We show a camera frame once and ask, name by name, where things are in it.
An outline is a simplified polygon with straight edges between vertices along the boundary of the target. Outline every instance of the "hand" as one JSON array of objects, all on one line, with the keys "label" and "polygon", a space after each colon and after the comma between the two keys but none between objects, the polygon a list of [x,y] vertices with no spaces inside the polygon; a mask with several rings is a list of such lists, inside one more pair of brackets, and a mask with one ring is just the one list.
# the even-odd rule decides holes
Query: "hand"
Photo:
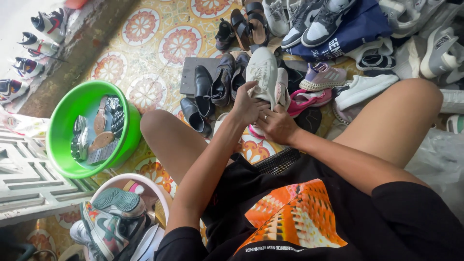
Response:
[{"label": "hand", "polygon": [[260,112],[256,124],[264,131],[266,139],[281,145],[291,146],[295,134],[302,130],[280,104],[274,107],[274,111],[265,109]]},{"label": "hand", "polygon": [[256,82],[246,82],[238,88],[237,97],[230,112],[244,127],[256,122],[260,111],[271,107],[269,102],[260,101],[248,95],[248,90],[256,84]]}]

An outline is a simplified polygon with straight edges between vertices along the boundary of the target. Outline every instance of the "plastic bag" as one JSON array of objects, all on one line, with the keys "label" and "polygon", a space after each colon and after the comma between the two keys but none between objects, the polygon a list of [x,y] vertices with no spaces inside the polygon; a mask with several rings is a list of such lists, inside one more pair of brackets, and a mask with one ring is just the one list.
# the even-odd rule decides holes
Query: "plastic bag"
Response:
[{"label": "plastic bag", "polygon": [[300,55],[307,62],[328,61],[342,56],[361,45],[388,38],[392,30],[376,0],[357,0],[340,27],[326,42],[316,47],[298,44],[285,51]]},{"label": "plastic bag", "polygon": [[405,167],[427,183],[464,224],[464,135],[432,129]]},{"label": "plastic bag", "polygon": [[0,120],[11,132],[30,138],[45,139],[50,119],[7,112],[0,106]]}]

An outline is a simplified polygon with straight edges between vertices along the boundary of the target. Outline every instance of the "green plastic basin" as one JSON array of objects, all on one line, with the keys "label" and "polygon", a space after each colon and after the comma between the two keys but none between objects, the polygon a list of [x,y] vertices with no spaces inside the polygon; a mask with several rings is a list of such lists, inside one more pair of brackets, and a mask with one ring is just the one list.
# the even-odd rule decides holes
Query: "green plastic basin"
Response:
[{"label": "green plastic basin", "polygon": [[[103,95],[119,97],[125,115],[124,129],[115,151],[104,163],[94,167],[84,167],[71,156],[74,121],[78,115],[96,115]],[[114,84],[100,80],[79,84],[63,97],[52,114],[46,135],[48,158],[58,173],[74,179],[94,176],[104,169],[118,166],[134,153],[139,144],[142,136],[140,119],[137,108],[127,102],[122,91]]]}]

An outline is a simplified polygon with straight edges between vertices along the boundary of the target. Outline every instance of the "blue bag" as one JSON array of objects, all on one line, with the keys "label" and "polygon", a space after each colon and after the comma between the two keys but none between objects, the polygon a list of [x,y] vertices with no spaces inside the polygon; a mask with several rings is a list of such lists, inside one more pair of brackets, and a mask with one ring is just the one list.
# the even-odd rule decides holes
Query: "blue bag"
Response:
[{"label": "blue bag", "polygon": [[305,47],[300,43],[285,51],[300,55],[307,62],[327,61],[392,33],[376,0],[357,0],[338,30],[325,43],[316,47]]}]

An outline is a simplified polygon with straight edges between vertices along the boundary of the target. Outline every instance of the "person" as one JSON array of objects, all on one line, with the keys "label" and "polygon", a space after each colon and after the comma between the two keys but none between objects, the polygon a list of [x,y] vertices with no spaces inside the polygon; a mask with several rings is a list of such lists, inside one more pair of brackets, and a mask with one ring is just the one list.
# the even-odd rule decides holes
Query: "person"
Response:
[{"label": "person", "polygon": [[[463,226],[403,170],[440,111],[436,85],[393,84],[334,141],[250,98],[254,85],[238,89],[209,144],[167,111],[143,116],[145,140],[179,185],[155,261],[464,260]],[[279,175],[260,173],[232,155],[254,122],[304,154]]]}]

